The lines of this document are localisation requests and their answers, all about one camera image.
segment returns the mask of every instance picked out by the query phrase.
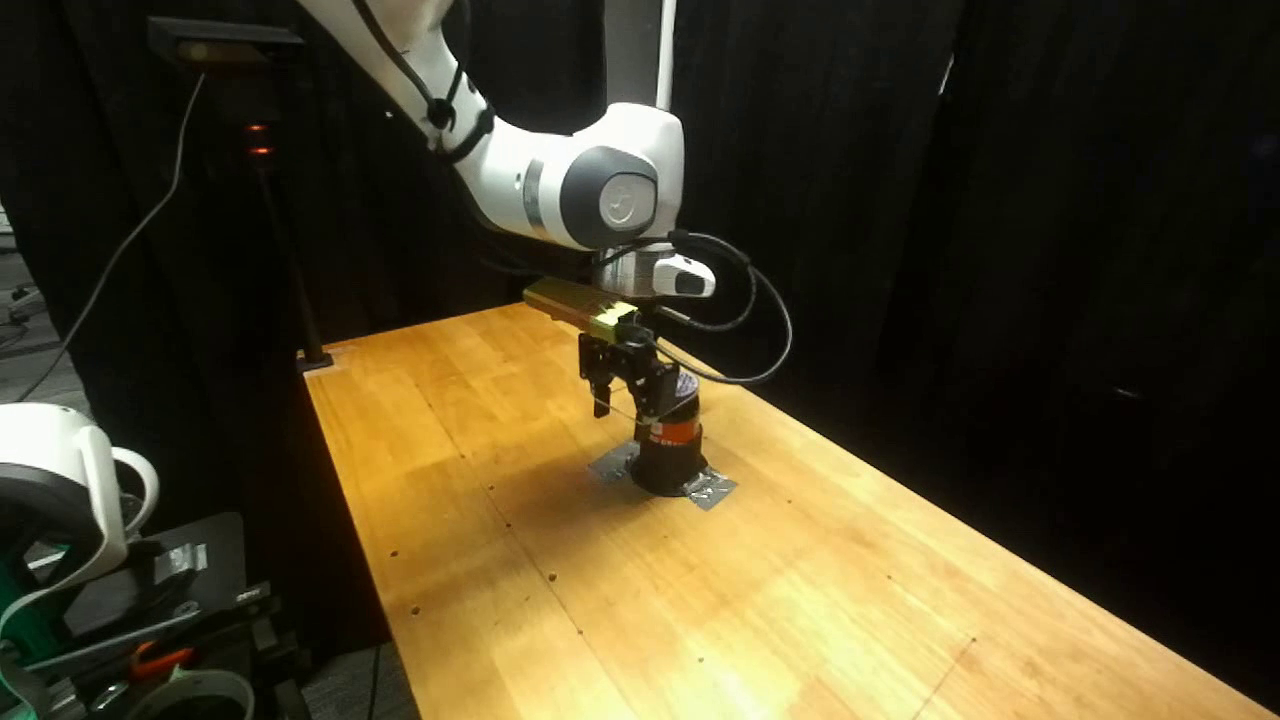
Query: wooden table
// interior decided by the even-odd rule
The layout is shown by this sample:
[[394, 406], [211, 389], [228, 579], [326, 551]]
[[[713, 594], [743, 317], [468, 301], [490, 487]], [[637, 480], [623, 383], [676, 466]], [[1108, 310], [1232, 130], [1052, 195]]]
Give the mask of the wooden table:
[[592, 471], [576, 330], [512, 305], [330, 344], [330, 466], [440, 717], [1271, 717], [743, 389], [713, 511]]

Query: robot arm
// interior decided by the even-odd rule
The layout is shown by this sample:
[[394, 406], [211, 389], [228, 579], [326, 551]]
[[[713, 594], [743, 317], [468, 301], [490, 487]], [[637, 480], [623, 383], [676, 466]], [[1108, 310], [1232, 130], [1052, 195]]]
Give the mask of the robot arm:
[[706, 266], [671, 251], [684, 130], [649, 106], [608, 106], [571, 132], [501, 119], [454, 65], [440, 22], [450, 0], [300, 0], [460, 172], [501, 232], [596, 251], [596, 283], [627, 301], [713, 296]]

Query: black object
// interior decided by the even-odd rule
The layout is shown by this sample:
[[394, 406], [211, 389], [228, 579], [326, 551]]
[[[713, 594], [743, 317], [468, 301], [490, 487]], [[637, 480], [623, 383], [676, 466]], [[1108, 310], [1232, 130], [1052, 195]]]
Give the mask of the black object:
[[619, 322], [616, 341], [580, 332], [580, 376], [592, 383], [592, 418], [608, 418], [608, 383], [619, 376], [637, 401], [633, 480], [657, 498], [684, 498], [706, 467], [700, 452], [700, 396], [678, 365], [657, 357], [657, 332], [638, 317]]
[[294, 675], [312, 657], [293, 637], [284, 599], [272, 586], [248, 586], [245, 526], [236, 511], [202, 518], [140, 540], [129, 566], [85, 586], [63, 614], [77, 649], [32, 663], [46, 682], [70, 682], [85, 704], [101, 702], [101, 720], [124, 720], [150, 688], [159, 663], [187, 649], [184, 668], [220, 668], [250, 684], [259, 717], [294, 717]]
[[304, 49], [304, 40], [293, 30], [276, 30], [276, 23], [148, 18], [148, 46], [159, 60], [202, 71], [220, 85], [216, 90], [220, 111], [245, 138], [245, 158], [256, 172], [272, 242], [288, 272], [293, 305], [300, 317], [300, 369], [304, 372], [326, 369], [330, 357], [321, 344], [317, 310], [293, 251], [288, 222], [272, 194], [276, 154], [281, 154], [276, 149], [281, 106], [276, 106], [272, 71], [281, 60]]
[[228, 23], [194, 18], [148, 18], [148, 46], [174, 69], [259, 71], [304, 40], [276, 23]]
[[89, 510], [89, 487], [70, 485], [66, 477], [26, 467], [26, 466], [0, 466], [0, 518], [2, 532], [35, 526], [54, 532], [51, 540], [80, 540], [80, 537], [101, 537], [90, 510]]
[[561, 194], [565, 230], [585, 243], [592, 243], [596, 251], [627, 242], [627, 232], [608, 230], [608, 222], [601, 217], [601, 195], [619, 178], [638, 182], [657, 194], [657, 172], [642, 159], [616, 149], [588, 149], [565, 168], [565, 194]]

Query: small cylindrical object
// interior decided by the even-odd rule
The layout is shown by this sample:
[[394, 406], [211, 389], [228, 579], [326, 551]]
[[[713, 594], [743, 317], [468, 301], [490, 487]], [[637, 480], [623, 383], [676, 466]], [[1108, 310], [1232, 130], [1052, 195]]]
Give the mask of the small cylindrical object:
[[633, 477], [657, 498], [678, 498], [706, 467], [700, 396], [684, 369], [676, 380], [676, 401], [676, 412], [638, 419], [637, 429], [638, 458], [633, 461]]

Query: white device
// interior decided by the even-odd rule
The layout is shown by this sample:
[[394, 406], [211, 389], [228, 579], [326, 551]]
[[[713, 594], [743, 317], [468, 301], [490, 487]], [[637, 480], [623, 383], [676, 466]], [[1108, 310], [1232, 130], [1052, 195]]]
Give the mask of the white device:
[[[129, 466], [140, 480], [140, 510], [129, 519], [119, 510], [124, 498], [115, 466]], [[14, 505], [66, 526], [85, 519], [66, 511], [85, 511], [89, 505], [96, 528], [96, 551], [80, 569], [0, 608], [2, 637], [6, 619], [20, 608], [51, 594], [89, 586], [129, 558], [129, 546], [159, 505], [159, 477], [140, 452], [110, 450], [110, 442], [77, 407], [0, 406], [0, 505]]]
[[440, 22], [450, 0], [300, 0], [306, 18], [450, 159], [488, 226], [596, 251], [596, 283], [627, 296], [713, 296], [716, 272], [669, 242], [684, 195], [684, 130], [649, 106], [608, 106], [571, 138], [490, 116]]

